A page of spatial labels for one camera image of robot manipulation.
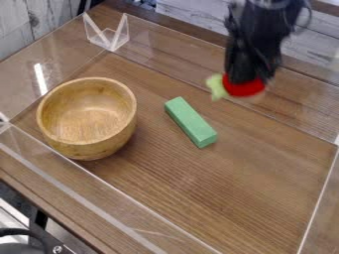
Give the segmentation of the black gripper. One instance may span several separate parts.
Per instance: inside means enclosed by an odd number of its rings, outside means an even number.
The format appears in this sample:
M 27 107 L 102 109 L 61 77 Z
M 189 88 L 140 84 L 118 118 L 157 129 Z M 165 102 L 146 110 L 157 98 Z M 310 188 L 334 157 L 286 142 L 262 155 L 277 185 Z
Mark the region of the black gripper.
M 296 28 L 309 0 L 233 0 L 228 5 L 224 26 L 229 33 L 224 70 L 232 84 L 253 78 L 268 83 L 281 63 L 280 45 L 298 34 L 309 19 Z

